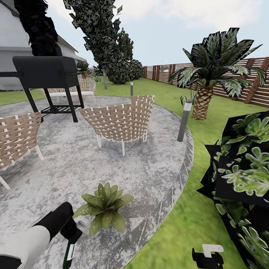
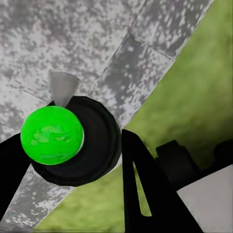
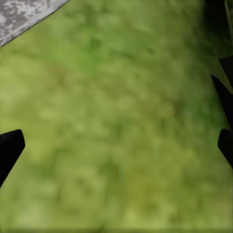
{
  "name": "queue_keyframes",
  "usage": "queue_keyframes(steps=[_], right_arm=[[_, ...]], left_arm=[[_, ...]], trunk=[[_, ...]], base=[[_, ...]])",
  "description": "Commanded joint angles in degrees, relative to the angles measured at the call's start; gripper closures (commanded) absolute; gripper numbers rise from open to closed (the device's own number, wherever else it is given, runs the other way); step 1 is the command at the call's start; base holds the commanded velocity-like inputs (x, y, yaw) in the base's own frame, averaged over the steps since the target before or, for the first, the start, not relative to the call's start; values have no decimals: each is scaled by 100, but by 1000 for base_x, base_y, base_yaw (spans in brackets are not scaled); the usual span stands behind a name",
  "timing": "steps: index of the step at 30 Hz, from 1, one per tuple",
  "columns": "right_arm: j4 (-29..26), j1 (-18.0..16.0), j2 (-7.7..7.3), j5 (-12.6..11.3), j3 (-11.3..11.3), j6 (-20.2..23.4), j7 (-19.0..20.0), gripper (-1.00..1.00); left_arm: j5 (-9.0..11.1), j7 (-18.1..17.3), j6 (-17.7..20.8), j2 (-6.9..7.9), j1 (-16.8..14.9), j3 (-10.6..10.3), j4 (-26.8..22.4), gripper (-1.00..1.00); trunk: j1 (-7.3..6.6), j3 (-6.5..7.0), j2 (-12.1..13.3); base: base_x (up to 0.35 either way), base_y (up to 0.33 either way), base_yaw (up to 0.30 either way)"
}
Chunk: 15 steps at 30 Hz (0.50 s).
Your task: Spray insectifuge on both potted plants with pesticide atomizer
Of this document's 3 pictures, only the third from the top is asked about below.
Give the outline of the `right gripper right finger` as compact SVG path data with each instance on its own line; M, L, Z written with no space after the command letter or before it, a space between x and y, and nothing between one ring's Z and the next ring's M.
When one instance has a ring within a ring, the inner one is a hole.
M222 129L217 146L233 168L233 131Z

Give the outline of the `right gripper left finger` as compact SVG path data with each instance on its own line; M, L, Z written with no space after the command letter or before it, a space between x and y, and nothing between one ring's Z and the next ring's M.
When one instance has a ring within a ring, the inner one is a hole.
M0 187L25 148L21 129L0 134Z

